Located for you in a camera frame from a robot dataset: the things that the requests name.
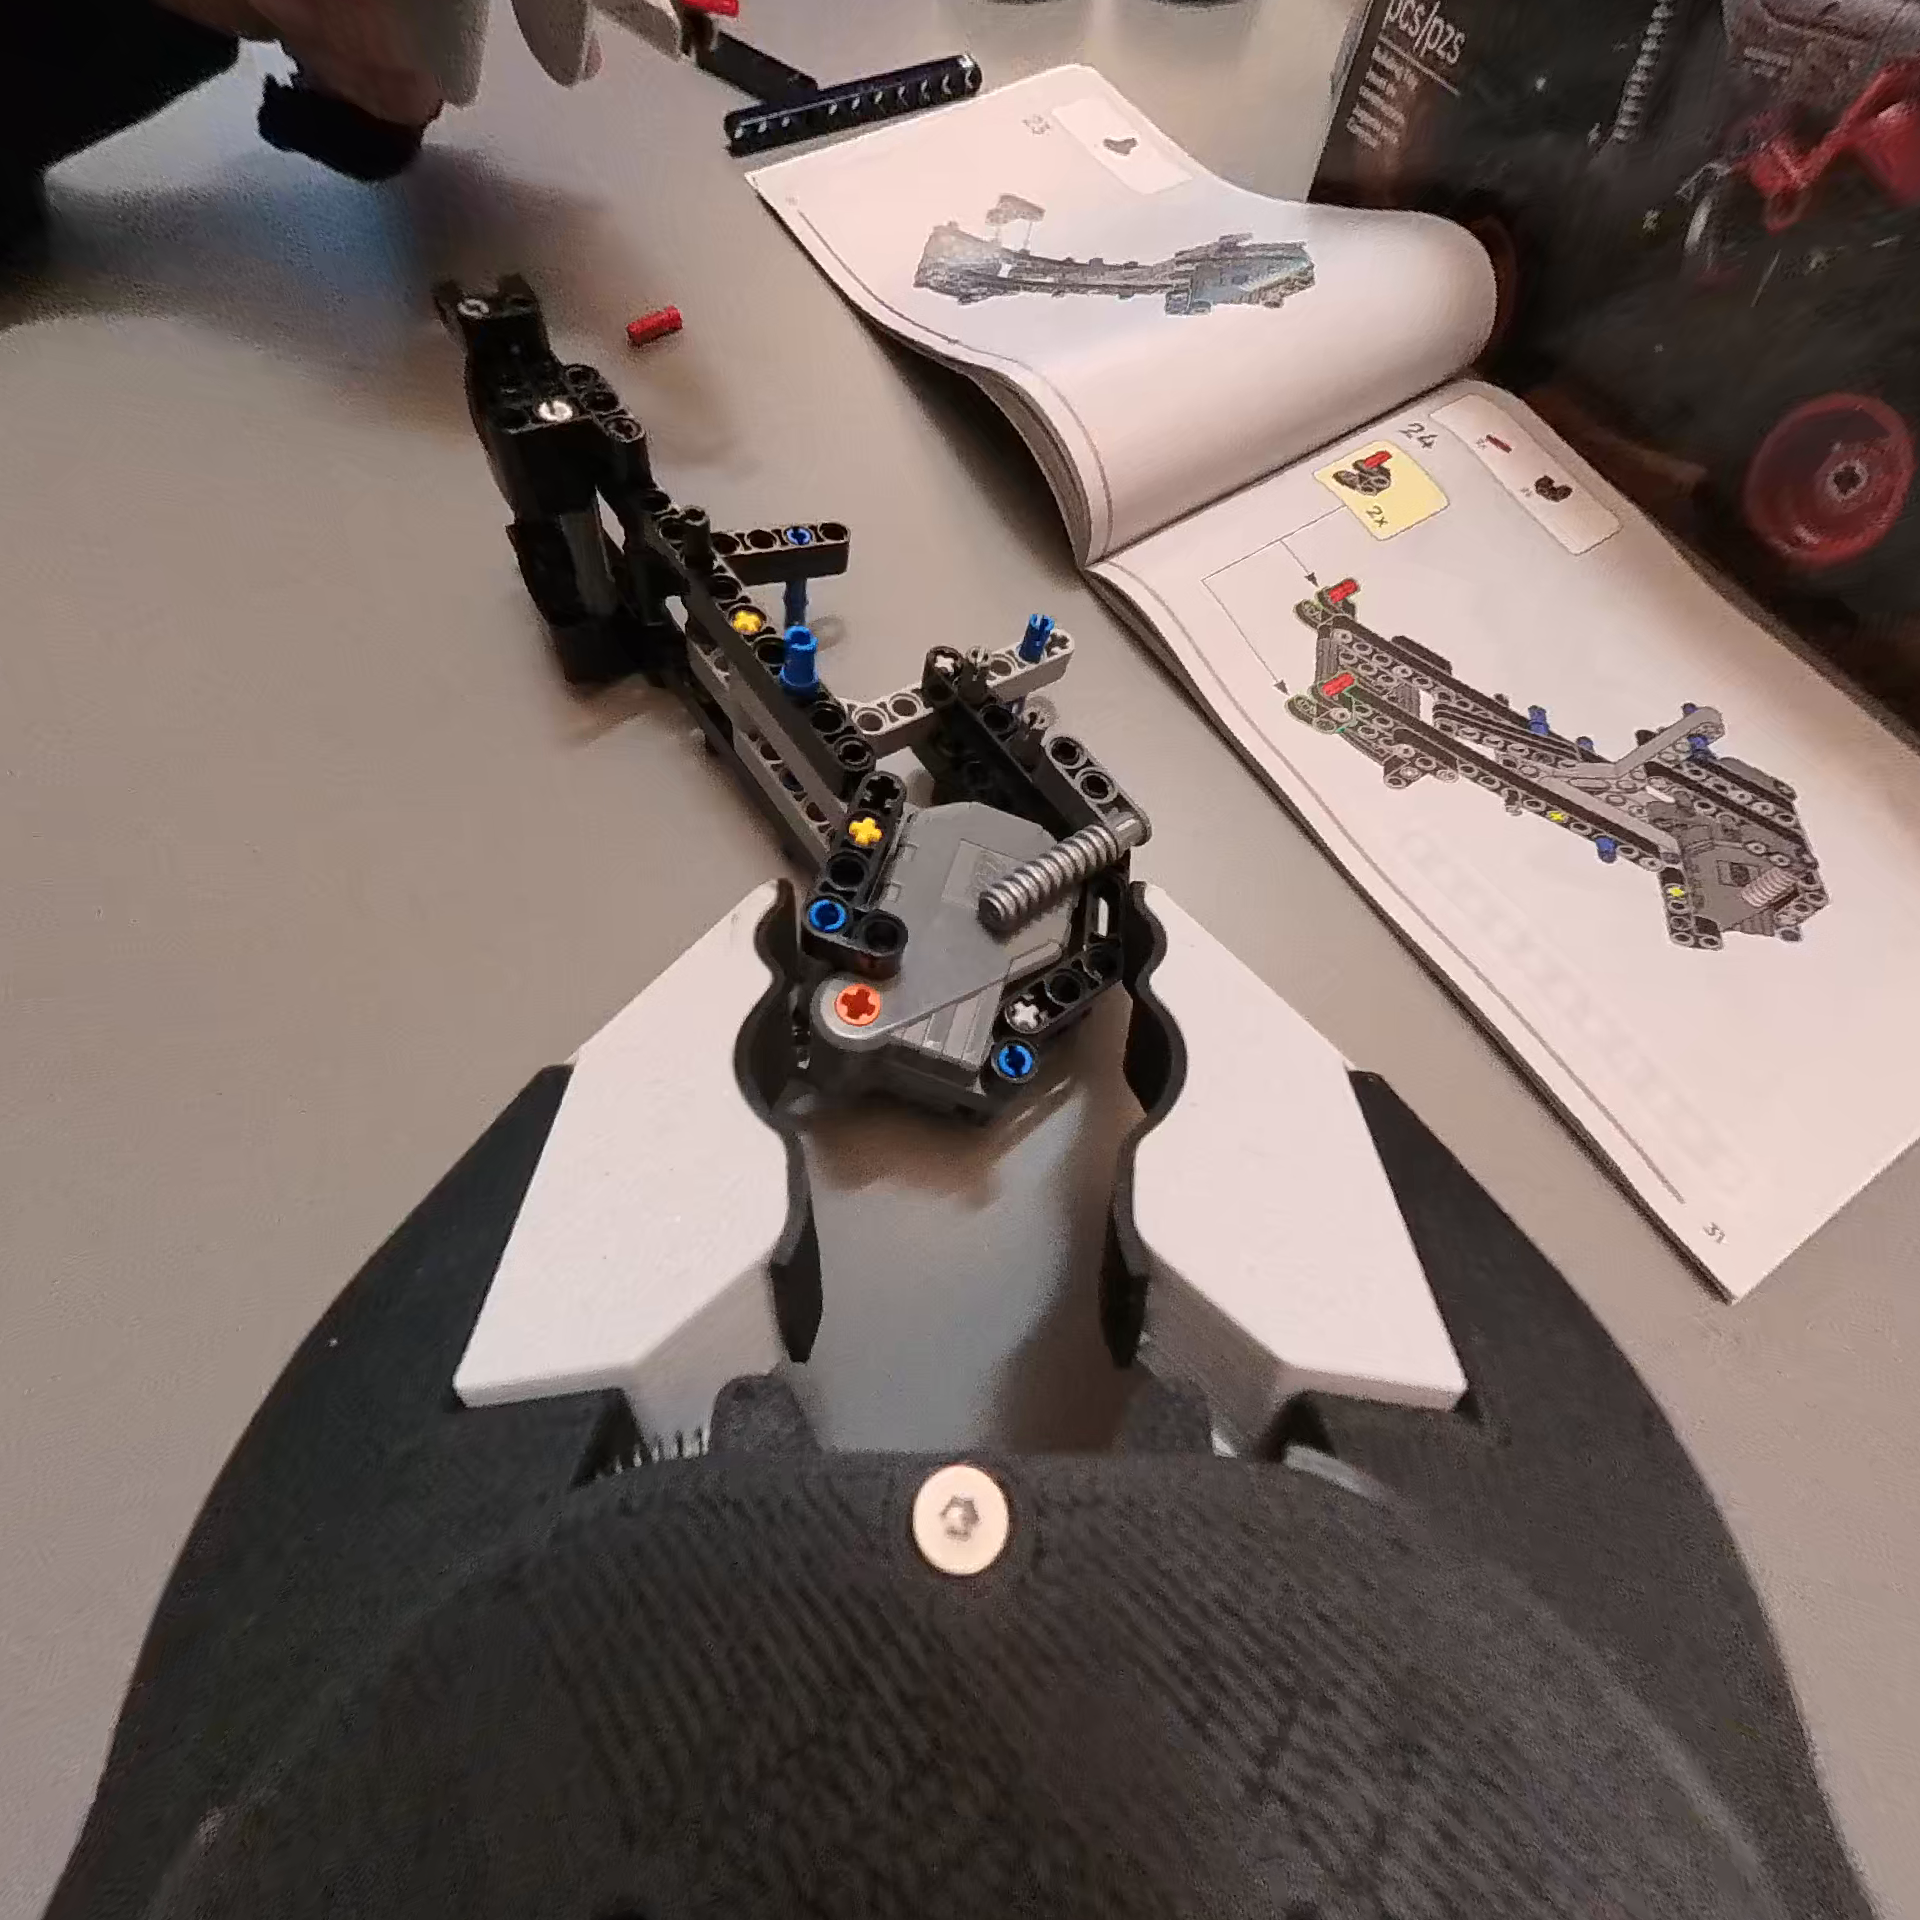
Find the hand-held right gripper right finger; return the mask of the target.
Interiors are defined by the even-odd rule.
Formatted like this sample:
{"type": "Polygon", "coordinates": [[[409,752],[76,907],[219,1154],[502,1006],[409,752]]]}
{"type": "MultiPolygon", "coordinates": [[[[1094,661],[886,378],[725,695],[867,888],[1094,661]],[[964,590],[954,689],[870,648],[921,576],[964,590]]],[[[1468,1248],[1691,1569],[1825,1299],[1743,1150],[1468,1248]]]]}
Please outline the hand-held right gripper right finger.
{"type": "Polygon", "coordinates": [[[1324,1394],[1450,1417],[1470,1381],[1349,1062],[1158,885],[1130,896],[1109,1345],[1223,1454],[1324,1394]]]}

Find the person's left hand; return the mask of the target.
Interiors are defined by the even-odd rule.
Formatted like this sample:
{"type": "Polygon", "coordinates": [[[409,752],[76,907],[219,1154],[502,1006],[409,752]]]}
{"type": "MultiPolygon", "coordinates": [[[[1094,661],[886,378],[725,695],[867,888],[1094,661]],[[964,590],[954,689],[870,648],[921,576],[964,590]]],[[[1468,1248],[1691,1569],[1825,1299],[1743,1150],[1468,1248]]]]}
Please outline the person's left hand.
{"type": "Polygon", "coordinates": [[[327,96],[403,129],[474,102],[492,2],[237,2],[209,19],[277,45],[327,96]]]}

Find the short black toy brick beam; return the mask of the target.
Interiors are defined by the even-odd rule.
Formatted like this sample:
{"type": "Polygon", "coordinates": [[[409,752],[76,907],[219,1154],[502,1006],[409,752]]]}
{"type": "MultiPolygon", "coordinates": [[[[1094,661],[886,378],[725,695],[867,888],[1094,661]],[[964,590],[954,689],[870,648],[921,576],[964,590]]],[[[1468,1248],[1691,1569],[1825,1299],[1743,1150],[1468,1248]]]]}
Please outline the short black toy brick beam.
{"type": "Polygon", "coordinates": [[[789,106],[821,89],[810,74],[766,56],[732,33],[713,30],[691,47],[692,63],[762,106],[789,106]]]}

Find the open instruction booklet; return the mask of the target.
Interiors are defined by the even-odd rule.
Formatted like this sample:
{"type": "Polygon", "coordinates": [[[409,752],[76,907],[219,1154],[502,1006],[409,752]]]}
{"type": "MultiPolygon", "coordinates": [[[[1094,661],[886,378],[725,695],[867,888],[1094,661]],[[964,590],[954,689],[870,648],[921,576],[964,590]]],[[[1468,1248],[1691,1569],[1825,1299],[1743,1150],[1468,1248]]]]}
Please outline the open instruction booklet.
{"type": "Polygon", "coordinates": [[[1476,238],[1081,65],[748,181],[1722,1296],[1916,1145],[1916,747],[1471,378],[1476,238]]]}

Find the dark toy set box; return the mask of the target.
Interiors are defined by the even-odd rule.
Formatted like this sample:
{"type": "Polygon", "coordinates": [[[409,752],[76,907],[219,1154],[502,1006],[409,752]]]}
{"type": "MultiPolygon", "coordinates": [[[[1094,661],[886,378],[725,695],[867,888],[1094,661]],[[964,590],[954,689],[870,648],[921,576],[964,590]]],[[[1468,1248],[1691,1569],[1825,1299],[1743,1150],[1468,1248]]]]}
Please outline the dark toy set box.
{"type": "Polygon", "coordinates": [[[1475,233],[1486,375],[1916,726],[1916,2],[1366,5],[1311,200],[1475,233]]]}

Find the black grey toy brick assembly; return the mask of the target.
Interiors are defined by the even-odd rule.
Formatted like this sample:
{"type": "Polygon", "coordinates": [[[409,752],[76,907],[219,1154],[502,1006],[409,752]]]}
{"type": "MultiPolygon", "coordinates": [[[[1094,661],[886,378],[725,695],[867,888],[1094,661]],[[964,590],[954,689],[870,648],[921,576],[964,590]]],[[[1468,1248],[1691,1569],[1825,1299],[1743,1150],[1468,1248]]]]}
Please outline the black grey toy brick assembly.
{"type": "Polygon", "coordinates": [[[831,689],[807,590],[849,569],[845,525],[718,531],[658,485],[602,371],[561,358],[525,280],[433,301],[565,681],[671,693],[810,865],[787,910],[795,1071],[1001,1112],[1121,986],[1149,834],[1041,699],[1073,638],[1034,615],[1012,646],[930,646],[881,697],[831,689]]]}

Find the long black toy brick beam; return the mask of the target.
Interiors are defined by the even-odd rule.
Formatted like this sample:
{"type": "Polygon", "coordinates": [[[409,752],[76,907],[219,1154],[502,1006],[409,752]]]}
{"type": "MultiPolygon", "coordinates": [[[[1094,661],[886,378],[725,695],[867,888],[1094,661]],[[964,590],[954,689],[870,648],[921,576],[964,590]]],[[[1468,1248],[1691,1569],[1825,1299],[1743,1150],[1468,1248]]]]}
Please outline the long black toy brick beam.
{"type": "Polygon", "coordinates": [[[725,114],[726,157],[750,158],[852,129],[969,102],[982,89],[972,56],[946,56],[839,82],[774,80],[764,98],[725,114]]]}

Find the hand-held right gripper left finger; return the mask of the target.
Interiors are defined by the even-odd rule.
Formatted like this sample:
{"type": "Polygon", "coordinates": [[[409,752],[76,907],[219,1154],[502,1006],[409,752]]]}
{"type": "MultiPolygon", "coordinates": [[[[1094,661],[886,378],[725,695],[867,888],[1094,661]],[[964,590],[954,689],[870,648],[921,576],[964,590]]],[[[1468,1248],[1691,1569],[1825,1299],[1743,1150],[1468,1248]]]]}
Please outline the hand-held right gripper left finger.
{"type": "Polygon", "coordinates": [[[812,1355],[823,1258],[777,1112],[795,966],[794,888],[767,881],[579,1047],[453,1376],[465,1407],[613,1387],[667,1448],[730,1379],[812,1355]]]}

